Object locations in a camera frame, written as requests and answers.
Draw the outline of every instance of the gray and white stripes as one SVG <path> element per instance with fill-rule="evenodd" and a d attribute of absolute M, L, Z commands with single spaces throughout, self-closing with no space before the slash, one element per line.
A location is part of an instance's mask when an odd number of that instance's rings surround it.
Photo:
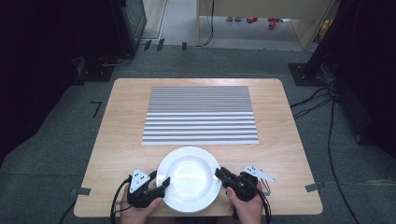
<path fill-rule="evenodd" d="M 151 88 L 143 145 L 258 143 L 248 87 Z"/>

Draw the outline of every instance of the human hand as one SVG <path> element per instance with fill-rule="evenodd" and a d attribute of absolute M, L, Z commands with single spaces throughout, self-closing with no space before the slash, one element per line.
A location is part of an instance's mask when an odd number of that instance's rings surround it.
<path fill-rule="evenodd" d="M 135 208 L 128 204 L 127 195 L 128 195 L 129 185 L 125 186 L 122 200 L 120 202 L 120 210 L 126 209 L 120 212 L 120 223 L 121 224 L 144 224 L 149 214 L 151 214 L 160 203 L 163 201 L 162 198 L 157 198 L 151 202 L 151 204 L 146 208 Z"/>
<path fill-rule="evenodd" d="M 262 183 L 258 181 L 257 189 L 262 191 Z M 236 209 L 239 220 L 242 224 L 262 224 L 262 199 L 258 194 L 248 202 L 238 199 L 232 188 L 227 188 L 227 196 L 230 199 L 230 211 Z"/>

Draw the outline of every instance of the cable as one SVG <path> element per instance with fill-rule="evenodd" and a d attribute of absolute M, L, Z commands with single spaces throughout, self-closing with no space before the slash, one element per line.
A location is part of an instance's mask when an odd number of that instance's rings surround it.
<path fill-rule="evenodd" d="M 261 181 L 262 181 L 262 184 L 264 185 L 265 189 L 267 190 L 268 195 L 270 195 L 271 194 L 271 189 L 270 189 L 270 186 L 268 185 L 267 180 L 265 180 L 265 183 L 264 183 L 264 181 L 262 179 L 261 179 Z"/>
<path fill-rule="evenodd" d="M 70 212 L 70 210 L 76 205 L 77 200 L 75 200 L 70 206 L 69 208 L 67 208 L 67 210 L 64 212 L 64 215 L 62 216 L 61 220 L 59 221 L 60 224 L 62 224 L 64 222 L 64 218 L 67 216 L 67 214 Z"/>
<path fill-rule="evenodd" d="M 116 223 L 116 213 L 121 212 L 121 211 L 124 211 L 124 210 L 127 210 L 127 209 L 129 209 L 129 208 L 132 207 L 132 206 L 129 206 L 129 207 L 126 208 L 126 209 L 121 209 L 121 210 L 118 210 L 118 211 L 114 211 L 114 210 L 115 210 L 115 207 L 116 207 L 116 200 L 117 200 L 117 198 L 118 198 L 118 196 L 119 196 L 119 194 L 120 194 L 120 191 L 121 191 L 122 187 L 123 187 L 125 184 L 127 184 L 127 183 L 131 183 L 131 180 L 132 180 L 132 177 L 129 175 L 129 177 L 128 177 L 127 179 L 125 179 L 124 181 L 122 181 L 122 183 L 120 184 L 119 188 L 117 189 L 116 194 L 114 195 L 113 203 L 111 204 L 111 210 L 110 210 L 110 211 L 111 211 L 111 212 L 110 212 L 110 221 L 111 221 L 111 224 L 115 224 L 115 223 Z"/>
<path fill-rule="evenodd" d="M 325 101 L 322 101 L 319 104 L 315 105 L 314 107 L 311 107 L 311 108 L 308 108 L 308 109 L 305 109 L 305 110 L 302 110 L 302 111 L 298 112 L 297 114 L 293 115 L 293 117 L 294 117 L 294 119 L 298 119 L 298 118 L 308 114 L 309 112 L 311 112 L 311 111 L 313 111 L 313 110 L 315 110 L 315 109 L 317 109 L 317 108 L 319 108 L 321 106 L 324 106 L 324 105 L 328 104 L 331 100 L 332 100 L 332 98 L 327 99 Z"/>
<path fill-rule="evenodd" d="M 328 89 L 328 87 L 320 88 L 319 90 L 315 91 L 308 99 L 305 99 L 305 100 L 302 100 L 299 103 L 293 104 L 293 105 L 290 106 L 290 108 L 294 108 L 297 105 L 303 105 L 303 104 L 307 103 L 308 101 L 318 97 L 318 96 L 315 96 L 317 93 L 319 93 L 320 91 L 323 91 L 323 90 L 327 90 L 327 89 Z"/>
<path fill-rule="evenodd" d="M 326 80 L 326 82 L 331 83 L 335 80 L 335 76 L 333 75 L 335 71 L 331 70 L 329 66 L 325 66 L 325 63 L 320 65 L 320 71 L 322 72 L 322 78 Z"/>
<path fill-rule="evenodd" d="M 331 150 L 331 141 L 332 141 L 332 126 L 334 123 L 334 105 L 335 105 L 335 100 L 332 101 L 332 114 L 331 114 L 331 122 L 330 122 L 330 129 L 329 129 L 329 134 L 327 137 L 327 150 L 328 150 L 328 154 L 329 154 L 329 162 L 330 162 L 330 167 L 332 169 L 332 175 L 334 176 L 334 180 L 335 183 L 337 185 L 338 190 L 340 191 L 341 197 L 343 198 L 343 201 L 347 207 L 347 209 L 349 210 L 350 215 L 352 215 L 353 219 L 355 219 L 355 222 L 357 224 L 359 224 L 358 219 L 356 218 L 355 214 L 353 213 L 352 209 L 349 206 L 349 203 L 347 202 L 346 196 L 344 195 L 343 190 L 341 189 L 341 185 L 340 182 L 338 181 L 338 177 L 334 171 L 334 166 L 332 164 L 332 150 Z"/>
<path fill-rule="evenodd" d="M 261 190 L 257 189 L 256 186 L 254 186 L 252 183 L 250 183 L 250 181 L 245 179 L 245 182 L 247 182 L 253 189 L 255 189 L 256 193 L 259 194 L 260 198 L 262 199 L 262 204 L 264 206 L 264 211 L 265 211 L 265 221 L 267 224 L 271 223 L 271 219 L 272 219 L 272 213 L 271 213 L 271 206 L 267 200 L 267 198 L 265 197 L 264 193 L 262 193 Z"/>
<path fill-rule="evenodd" d="M 131 61 L 133 55 L 131 54 L 129 56 L 129 58 L 123 62 L 123 63 L 102 63 L 102 66 L 107 67 L 107 66 L 120 66 L 120 65 L 125 65 L 126 63 L 128 63 L 129 61 Z"/>
<path fill-rule="evenodd" d="M 197 45 L 196 47 L 204 47 L 206 45 L 208 45 L 212 40 L 215 40 L 215 38 L 213 37 L 213 14 L 214 14 L 214 10 L 215 10 L 215 0 L 212 0 L 212 15 L 211 15 L 211 19 L 210 19 L 210 36 L 209 38 L 206 40 L 206 42 L 203 45 Z"/>

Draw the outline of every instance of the gray carpet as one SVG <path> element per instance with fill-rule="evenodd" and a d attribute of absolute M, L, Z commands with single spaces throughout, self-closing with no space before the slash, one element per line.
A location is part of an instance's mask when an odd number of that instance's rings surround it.
<path fill-rule="evenodd" d="M 288 63 L 306 63 L 310 52 L 253 49 L 199 49 L 155 46 L 139 49 L 134 59 L 117 67 L 109 83 L 71 86 L 51 111 L 38 134 L 12 151 L 0 171 L 0 223 L 56 223 L 76 199 L 71 188 L 81 185 L 95 137 L 115 79 L 120 77 L 279 78 L 290 104 L 318 88 L 296 87 Z M 320 102 L 293 108 L 293 113 Z M 96 106 L 103 102 L 96 118 Z M 327 134 L 331 105 L 296 120 L 323 212 L 316 216 L 274 216 L 272 223 L 353 223 L 329 165 Z M 359 146 L 344 108 L 336 104 L 332 159 L 347 201 L 361 223 L 396 223 L 393 184 L 368 180 L 396 178 L 396 162 L 382 149 Z M 64 223 L 109 223 L 108 218 L 78 218 L 70 212 Z"/>

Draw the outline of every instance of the red object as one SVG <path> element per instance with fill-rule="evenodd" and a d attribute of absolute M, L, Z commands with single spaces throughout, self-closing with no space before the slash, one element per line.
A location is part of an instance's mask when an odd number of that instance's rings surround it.
<path fill-rule="evenodd" d="M 276 23 L 279 22 L 280 19 L 270 18 L 270 19 L 268 19 L 268 21 L 270 22 L 270 24 L 268 25 L 268 28 L 274 29 L 274 27 L 276 26 Z"/>
<path fill-rule="evenodd" d="M 258 19 L 258 17 L 247 17 L 247 23 L 252 23 L 254 21 L 257 21 Z"/>

